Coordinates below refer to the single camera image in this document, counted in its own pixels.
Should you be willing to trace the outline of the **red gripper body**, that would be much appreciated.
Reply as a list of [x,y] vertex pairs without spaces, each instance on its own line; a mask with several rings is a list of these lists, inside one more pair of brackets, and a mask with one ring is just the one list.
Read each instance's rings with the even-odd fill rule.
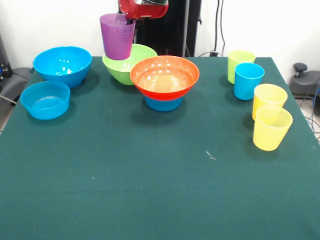
[[168,0],[118,0],[119,10],[127,19],[162,18],[168,11]]

